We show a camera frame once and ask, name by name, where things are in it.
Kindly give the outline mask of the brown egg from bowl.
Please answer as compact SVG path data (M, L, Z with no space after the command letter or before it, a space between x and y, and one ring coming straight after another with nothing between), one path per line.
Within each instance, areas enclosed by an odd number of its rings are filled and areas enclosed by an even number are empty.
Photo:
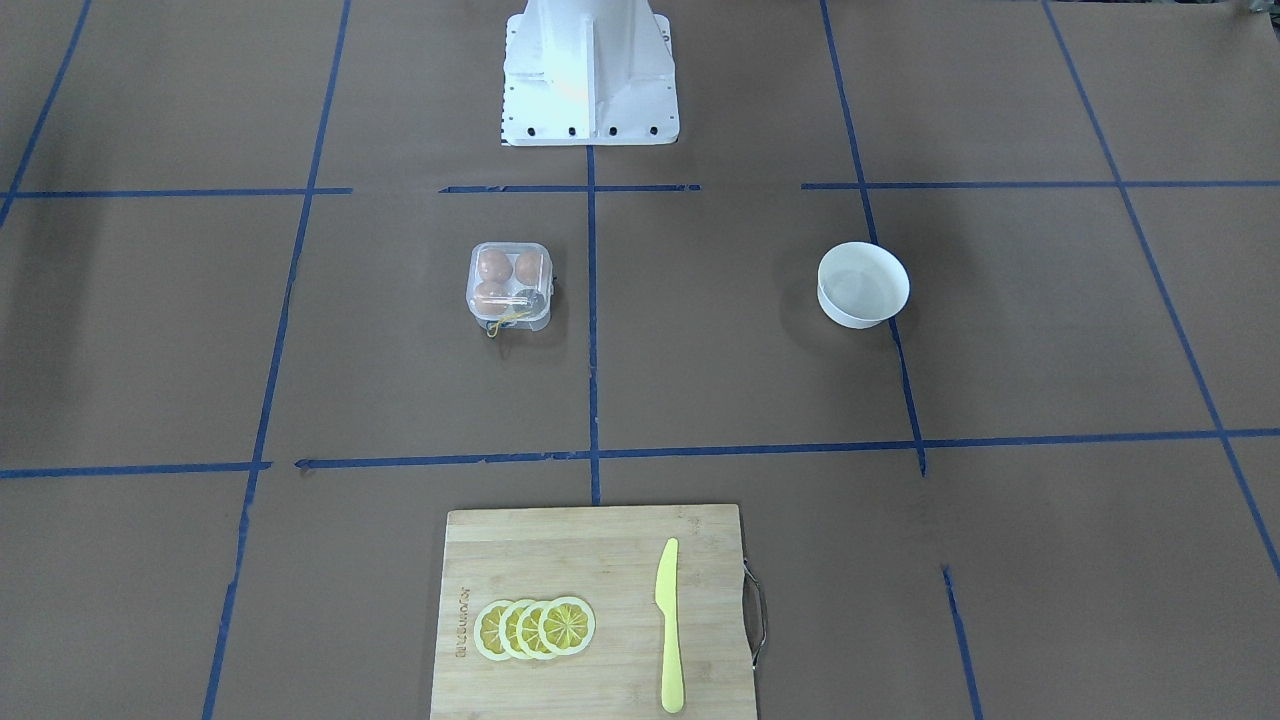
M545 259L541 251L529 250L516 258L515 277L521 284L538 287L541 283L544 270Z

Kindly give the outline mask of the clear plastic egg box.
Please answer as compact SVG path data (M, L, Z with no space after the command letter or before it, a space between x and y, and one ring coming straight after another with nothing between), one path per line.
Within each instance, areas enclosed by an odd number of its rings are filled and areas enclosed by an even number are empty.
M509 288L511 295L511 307L508 313L503 315L480 315L474 309L474 290L481 283L480 278L476 275L476 256L484 249L500 249L503 250L512 261L515 268L516 258L525 251L538 250L543 252L545 259L545 270L541 283L538 287L530 287L521 284L515 273L506 282ZM550 323L550 306L556 292L556 273L554 264L550 258L550 252L547 247L540 243L525 243L525 242L485 242L479 243L474 247L470 258L468 265L468 281L466 286L466 300L468 310L472 314L475 322L485 331L488 338L494 340L498 334L506 331L530 331L539 332L543 331Z

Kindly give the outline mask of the white bowl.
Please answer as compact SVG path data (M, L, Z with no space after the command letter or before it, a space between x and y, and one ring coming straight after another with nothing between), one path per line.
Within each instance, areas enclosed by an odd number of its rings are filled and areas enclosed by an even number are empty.
M817 299L823 313L850 329L869 329L896 316L908 304L911 282L905 265L869 242L829 249L817 269Z

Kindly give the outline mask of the brown egg in box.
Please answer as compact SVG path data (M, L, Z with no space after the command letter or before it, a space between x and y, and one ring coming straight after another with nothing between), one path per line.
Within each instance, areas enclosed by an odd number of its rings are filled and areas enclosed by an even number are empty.
M474 290L474 309L480 315L503 315L511 307L509 288L506 283L483 281Z
M500 249L484 249L476 256L476 275L483 282L504 284L513 275L509 256Z

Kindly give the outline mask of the bamboo cutting board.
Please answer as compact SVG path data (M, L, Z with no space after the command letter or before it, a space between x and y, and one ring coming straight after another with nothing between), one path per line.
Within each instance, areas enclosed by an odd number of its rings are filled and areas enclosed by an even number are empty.
M678 539L685 707L660 707L660 552ZM454 510L445 523L434 719L754 719L742 520L733 503ZM474 644L497 600L577 596L596 629L580 653L494 662Z

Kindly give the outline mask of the lemon slice two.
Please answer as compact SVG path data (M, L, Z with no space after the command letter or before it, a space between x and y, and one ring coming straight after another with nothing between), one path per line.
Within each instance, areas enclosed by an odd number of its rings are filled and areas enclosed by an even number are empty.
M515 639L520 650L530 659L549 660L553 653L541 639L541 616L547 609L545 601L531 601L518 615L515 624Z

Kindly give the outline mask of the lemon slice three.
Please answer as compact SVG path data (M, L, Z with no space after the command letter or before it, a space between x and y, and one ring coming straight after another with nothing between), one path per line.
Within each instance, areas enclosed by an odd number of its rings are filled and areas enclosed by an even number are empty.
M516 600L508 602L498 619L498 641L507 659L529 660L529 653L520 641L520 619L531 600Z

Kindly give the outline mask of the lemon slice four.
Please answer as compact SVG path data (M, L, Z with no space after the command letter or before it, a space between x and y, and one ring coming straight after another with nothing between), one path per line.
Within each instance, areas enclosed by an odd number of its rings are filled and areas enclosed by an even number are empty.
M502 644L504 637L504 611L512 605L509 600L497 600L477 612L472 629L476 651L494 662L511 660L509 652Z

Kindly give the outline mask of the yellow plastic knife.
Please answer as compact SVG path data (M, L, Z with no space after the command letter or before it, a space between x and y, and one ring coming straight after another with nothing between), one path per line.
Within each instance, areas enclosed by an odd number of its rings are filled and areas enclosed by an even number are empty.
M669 537L655 571L654 602L663 619L660 707L671 715L684 711L685 682L678 628L678 539Z

